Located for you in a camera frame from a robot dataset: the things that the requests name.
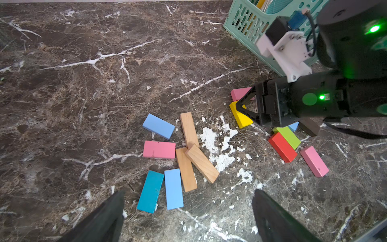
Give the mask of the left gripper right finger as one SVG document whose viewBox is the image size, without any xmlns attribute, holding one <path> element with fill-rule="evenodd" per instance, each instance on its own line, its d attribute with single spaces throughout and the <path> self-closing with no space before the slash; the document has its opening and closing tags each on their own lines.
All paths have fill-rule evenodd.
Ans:
<svg viewBox="0 0 387 242">
<path fill-rule="evenodd" d="M 320 241 L 266 192 L 255 190 L 252 207 L 259 235 L 263 242 Z"/>
</svg>

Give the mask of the dark brown block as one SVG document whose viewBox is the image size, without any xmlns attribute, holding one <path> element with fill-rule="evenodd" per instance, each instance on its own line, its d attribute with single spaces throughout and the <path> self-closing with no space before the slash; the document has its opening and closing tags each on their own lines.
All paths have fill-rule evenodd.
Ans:
<svg viewBox="0 0 387 242">
<path fill-rule="evenodd" d="M 299 126 L 311 137 L 317 136 L 320 131 L 320 126 L 311 118 L 300 119 Z"/>
</svg>

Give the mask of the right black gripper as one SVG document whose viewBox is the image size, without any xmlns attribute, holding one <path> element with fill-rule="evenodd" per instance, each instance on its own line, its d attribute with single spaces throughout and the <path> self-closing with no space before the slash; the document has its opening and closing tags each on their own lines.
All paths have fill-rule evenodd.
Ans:
<svg viewBox="0 0 387 242">
<path fill-rule="evenodd" d="M 300 77 L 289 83 L 285 77 L 251 87 L 236 103 L 236 110 L 260 126 L 285 127 L 301 118 L 339 120 L 348 115 L 347 80 L 337 71 Z M 243 107 L 255 98 L 258 112 Z"/>
</svg>

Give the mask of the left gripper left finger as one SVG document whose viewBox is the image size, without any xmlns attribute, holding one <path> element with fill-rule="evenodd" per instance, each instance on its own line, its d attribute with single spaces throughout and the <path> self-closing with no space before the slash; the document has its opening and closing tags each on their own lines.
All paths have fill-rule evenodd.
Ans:
<svg viewBox="0 0 387 242">
<path fill-rule="evenodd" d="M 117 191 L 106 199 L 59 242 L 117 242 L 124 217 L 125 191 Z"/>
</svg>

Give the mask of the yellow block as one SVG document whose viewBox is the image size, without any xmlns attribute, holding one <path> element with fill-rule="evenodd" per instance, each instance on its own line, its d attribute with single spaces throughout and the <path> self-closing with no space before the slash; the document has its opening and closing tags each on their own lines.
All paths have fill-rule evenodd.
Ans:
<svg viewBox="0 0 387 242">
<path fill-rule="evenodd" d="M 230 104 L 230 109 L 232 111 L 232 114 L 239 126 L 240 129 L 242 128 L 245 128 L 247 126 L 250 126 L 251 124 L 253 124 L 253 120 L 250 119 L 249 117 L 247 117 L 246 115 L 242 114 L 241 112 L 238 112 L 237 109 L 236 109 L 236 103 L 237 101 L 235 102 L 232 102 Z"/>
</svg>

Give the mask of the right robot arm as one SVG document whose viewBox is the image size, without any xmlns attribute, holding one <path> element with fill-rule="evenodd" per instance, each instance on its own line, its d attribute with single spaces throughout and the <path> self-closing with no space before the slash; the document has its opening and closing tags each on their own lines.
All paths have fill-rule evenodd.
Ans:
<svg viewBox="0 0 387 242">
<path fill-rule="evenodd" d="M 256 84 L 236 110 L 257 124 L 387 115 L 386 1 L 329 1 L 277 17 L 256 43 L 285 76 Z"/>
</svg>

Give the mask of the red block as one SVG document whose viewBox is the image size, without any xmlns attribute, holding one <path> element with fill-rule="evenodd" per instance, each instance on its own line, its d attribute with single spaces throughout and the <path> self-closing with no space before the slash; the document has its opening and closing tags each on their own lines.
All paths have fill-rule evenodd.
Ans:
<svg viewBox="0 0 387 242">
<path fill-rule="evenodd" d="M 285 163 L 290 163 L 296 158 L 296 151 L 280 133 L 276 133 L 271 136 L 269 143 Z"/>
</svg>

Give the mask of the green block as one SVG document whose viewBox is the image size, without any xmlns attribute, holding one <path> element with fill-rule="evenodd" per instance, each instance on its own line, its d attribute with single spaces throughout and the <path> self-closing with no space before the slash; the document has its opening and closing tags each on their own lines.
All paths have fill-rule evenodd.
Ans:
<svg viewBox="0 0 387 242">
<path fill-rule="evenodd" d="M 293 133 L 293 131 L 290 130 L 289 127 L 275 127 L 273 132 L 280 133 L 294 150 L 296 150 L 301 144 L 301 141 L 296 137 L 296 135 Z"/>
</svg>

